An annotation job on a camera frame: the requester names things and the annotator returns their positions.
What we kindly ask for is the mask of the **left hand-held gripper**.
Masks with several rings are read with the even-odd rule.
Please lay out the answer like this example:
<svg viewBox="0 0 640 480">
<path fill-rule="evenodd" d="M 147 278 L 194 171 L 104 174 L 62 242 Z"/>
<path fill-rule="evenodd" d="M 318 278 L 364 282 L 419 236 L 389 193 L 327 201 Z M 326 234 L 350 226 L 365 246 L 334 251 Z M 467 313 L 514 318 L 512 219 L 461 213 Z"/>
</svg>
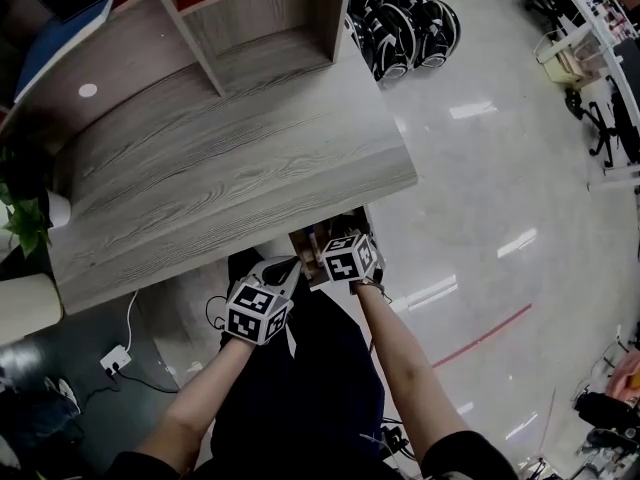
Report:
<svg viewBox="0 0 640 480">
<path fill-rule="evenodd" d="M 267 344 L 285 327 L 293 302 L 283 296 L 291 296 L 295 291 L 301 267 L 297 256 L 277 256 L 258 262 L 249 275 L 261 284 L 278 284 L 279 294 L 253 282 L 237 282 L 225 304 L 224 330 L 253 344 Z"/>
</svg>

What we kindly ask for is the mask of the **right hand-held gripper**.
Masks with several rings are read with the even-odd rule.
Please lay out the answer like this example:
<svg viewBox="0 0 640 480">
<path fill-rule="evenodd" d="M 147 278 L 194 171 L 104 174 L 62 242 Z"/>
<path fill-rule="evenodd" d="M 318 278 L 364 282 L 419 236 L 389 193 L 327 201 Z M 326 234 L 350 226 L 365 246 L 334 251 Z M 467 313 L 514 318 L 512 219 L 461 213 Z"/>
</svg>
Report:
<svg viewBox="0 0 640 480">
<path fill-rule="evenodd" d="M 333 283 L 364 280 L 376 268 L 383 268 L 383 258 L 371 238 L 374 236 L 366 215 L 348 215 L 345 222 L 331 220 L 328 226 L 330 241 L 322 252 L 322 261 Z"/>
</svg>

